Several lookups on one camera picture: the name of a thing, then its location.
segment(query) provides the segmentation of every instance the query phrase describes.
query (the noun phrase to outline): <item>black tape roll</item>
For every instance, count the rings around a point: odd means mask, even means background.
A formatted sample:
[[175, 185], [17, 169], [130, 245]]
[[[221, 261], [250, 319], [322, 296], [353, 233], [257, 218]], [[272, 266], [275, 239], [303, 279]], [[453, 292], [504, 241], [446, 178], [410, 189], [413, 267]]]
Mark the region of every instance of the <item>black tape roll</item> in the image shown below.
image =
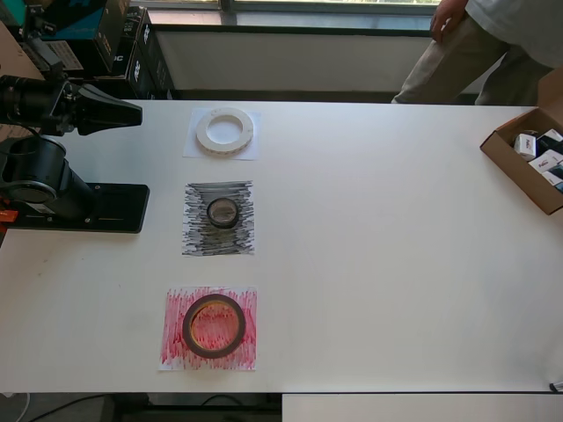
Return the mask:
[[238, 217], [237, 202], [229, 198], [217, 198], [208, 206], [207, 215], [209, 222], [218, 229], [232, 229], [237, 225]]
[[[235, 311], [238, 320], [237, 334], [235, 335], [235, 338], [223, 349], [206, 349], [195, 340], [192, 333], [192, 324], [194, 323], [194, 319], [195, 317], [197, 317], [197, 314], [199, 314], [204, 308], [218, 303], [226, 305]], [[237, 347], [240, 346], [240, 344], [243, 342], [243, 337], [245, 336], [245, 330], [245, 313], [238, 305], [238, 303], [234, 299], [231, 299], [229, 296], [212, 294], [201, 297], [200, 299], [195, 301], [192, 306], [189, 307], [186, 316], [184, 317], [184, 323], [182, 325], [182, 336], [184, 337], [184, 341], [186, 342], [189, 349], [198, 356], [207, 359], [217, 359], [223, 358], [228, 354], [233, 353], [237, 349]]]

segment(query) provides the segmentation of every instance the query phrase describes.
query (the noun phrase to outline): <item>open cardboard box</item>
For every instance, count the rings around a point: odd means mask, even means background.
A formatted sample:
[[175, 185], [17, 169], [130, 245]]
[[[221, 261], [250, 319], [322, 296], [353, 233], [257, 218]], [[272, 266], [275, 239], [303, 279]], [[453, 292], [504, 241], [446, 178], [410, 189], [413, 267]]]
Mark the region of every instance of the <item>open cardboard box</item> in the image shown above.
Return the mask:
[[498, 165], [546, 214], [563, 207], [563, 193], [552, 186], [514, 150], [515, 138], [524, 130], [563, 134], [563, 67], [539, 81], [537, 107], [498, 127], [481, 150]]

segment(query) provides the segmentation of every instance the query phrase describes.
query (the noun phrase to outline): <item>hand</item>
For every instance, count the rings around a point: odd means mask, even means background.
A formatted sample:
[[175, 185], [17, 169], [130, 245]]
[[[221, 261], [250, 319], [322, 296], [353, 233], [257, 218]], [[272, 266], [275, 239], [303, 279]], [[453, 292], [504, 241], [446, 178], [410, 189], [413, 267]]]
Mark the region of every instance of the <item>hand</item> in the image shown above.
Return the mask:
[[444, 35], [457, 28], [465, 14], [465, 6], [469, 0], [442, 0], [430, 22], [432, 38], [442, 44]]

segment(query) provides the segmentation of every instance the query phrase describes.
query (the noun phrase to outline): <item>khaki pants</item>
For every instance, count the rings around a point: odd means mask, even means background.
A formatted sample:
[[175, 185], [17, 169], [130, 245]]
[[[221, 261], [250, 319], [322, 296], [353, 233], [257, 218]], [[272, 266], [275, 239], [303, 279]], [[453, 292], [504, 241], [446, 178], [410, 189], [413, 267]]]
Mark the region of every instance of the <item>khaki pants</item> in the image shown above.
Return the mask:
[[469, 16], [442, 44], [432, 41], [392, 102], [448, 104], [503, 55], [475, 104], [534, 106], [537, 81], [552, 69], [532, 60], [520, 47], [497, 40]]

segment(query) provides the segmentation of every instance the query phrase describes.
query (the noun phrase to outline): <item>black scribbled paper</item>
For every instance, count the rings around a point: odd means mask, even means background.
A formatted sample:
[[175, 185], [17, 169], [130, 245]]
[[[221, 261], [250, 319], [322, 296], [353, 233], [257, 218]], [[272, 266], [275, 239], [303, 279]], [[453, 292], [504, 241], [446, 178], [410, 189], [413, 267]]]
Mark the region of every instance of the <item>black scribbled paper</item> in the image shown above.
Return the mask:
[[[218, 229], [207, 217], [208, 205], [217, 198], [229, 198], [238, 205], [240, 215], [232, 229]], [[253, 254], [252, 181], [187, 184], [182, 236], [182, 255]]]

